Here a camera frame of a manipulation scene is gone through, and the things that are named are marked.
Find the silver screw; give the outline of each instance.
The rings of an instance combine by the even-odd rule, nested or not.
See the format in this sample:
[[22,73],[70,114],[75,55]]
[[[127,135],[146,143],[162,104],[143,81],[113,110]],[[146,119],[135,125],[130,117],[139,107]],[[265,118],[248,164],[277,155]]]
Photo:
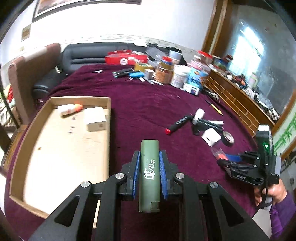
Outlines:
[[210,183],[210,187],[211,187],[211,188],[217,188],[218,186],[219,186],[219,184],[216,183],[216,182],[211,182],[211,183]]
[[84,182],[81,183],[81,186],[83,188],[87,188],[89,185],[90,185],[89,181],[84,181]]
[[117,174],[115,175],[115,177],[116,177],[117,179],[122,179],[122,178],[124,178],[124,174],[121,173],[121,172],[119,172],[119,173],[117,173]]
[[176,178],[178,179],[183,179],[185,177],[185,175],[181,172],[176,173]]

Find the person's arm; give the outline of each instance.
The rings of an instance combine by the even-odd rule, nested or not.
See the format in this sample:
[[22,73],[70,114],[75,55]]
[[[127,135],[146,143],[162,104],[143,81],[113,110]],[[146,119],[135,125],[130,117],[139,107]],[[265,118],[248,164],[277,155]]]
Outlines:
[[[291,194],[287,193],[281,179],[278,185],[272,185],[268,188],[268,195],[273,196],[273,205],[270,209],[272,238],[277,238],[295,214],[296,205]],[[255,201],[256,206],[262,201],[261,192],[258,188],[255,188]]]

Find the green cylindrical object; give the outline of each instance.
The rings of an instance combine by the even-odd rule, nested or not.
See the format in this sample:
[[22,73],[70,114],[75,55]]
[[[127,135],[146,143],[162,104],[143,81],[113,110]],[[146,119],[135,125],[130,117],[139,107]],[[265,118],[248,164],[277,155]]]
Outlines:
[[158,140],[141,142],[139,212],[157,213],[160,202]]

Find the yellow pencil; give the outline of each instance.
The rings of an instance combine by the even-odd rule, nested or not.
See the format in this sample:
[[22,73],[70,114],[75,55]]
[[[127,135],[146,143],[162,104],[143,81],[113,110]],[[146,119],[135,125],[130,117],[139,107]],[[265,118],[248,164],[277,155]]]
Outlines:
[[209,101],[205,100],[211,107],[213,107],[221,116],[223,116],[222,112],[213,104],[211,104]]

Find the purple tablecloth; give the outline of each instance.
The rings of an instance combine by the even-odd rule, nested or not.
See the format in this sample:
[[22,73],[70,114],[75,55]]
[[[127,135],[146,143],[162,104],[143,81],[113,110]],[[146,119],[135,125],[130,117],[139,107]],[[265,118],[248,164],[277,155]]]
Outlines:
[[[120,171],[122,164],[131,161],[134,150],[140,149],[143,139],[156,139],[159,140],[160,149],[166,150],[169,161],[176,163],[180,171],[201,183],[218,182],[248,214],[254,215],[253,188],[226,175],[217,165],[206,142],[192,134],[189,123],[170,136],[164,132],[165,128],[184,115],[194,114],[198,108],[202,108],[205,111],[204,119],[223,120],[224,130],[230,132],[235,139],[231,148],[221,141],[215,148],[222,148],[228,154],[254,150],[255,142],[235,114],[221,103],[216,106],[224,116],[219,115],[206,103],[205,99],[210,99],[202,94],[196,97],[170,85],[159,86],[139,80],[128,81],[128,78],[113,78],[113,71],[124,68],[126,66],[83,66],[50,94],[50,97],[107,96],[112,99],[110,175]],[[104,72],[92,73],[98,69]],[[17,233],[27,240],[43,219],[26,211],[8,197],[16,152],[7,177],[5,214]],[[178,239],[178,208],[175,204],[161,204],[160,213],[145,214],[138,212],[136,201],[123,202],[121,218],[122,240]]]

